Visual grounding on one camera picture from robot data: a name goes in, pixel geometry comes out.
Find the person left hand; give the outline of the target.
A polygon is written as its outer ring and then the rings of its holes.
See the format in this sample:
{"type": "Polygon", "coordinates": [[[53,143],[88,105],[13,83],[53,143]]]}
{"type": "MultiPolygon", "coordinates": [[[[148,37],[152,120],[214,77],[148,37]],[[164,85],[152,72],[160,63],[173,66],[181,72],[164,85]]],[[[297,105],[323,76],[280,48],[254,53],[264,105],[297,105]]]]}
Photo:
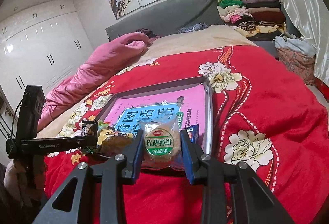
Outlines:
{"type": "Polygon", "coordinates": [[[17,201],[28,204],[31,200],[39,201],[44,195],[47,164],[42,161],[35,166],[34,174],[35,187],[30,188],[23,180],[26,177],[26,170],[18,160],[9,162],[4,178],[4,185],[9,194],[17,201]]]}

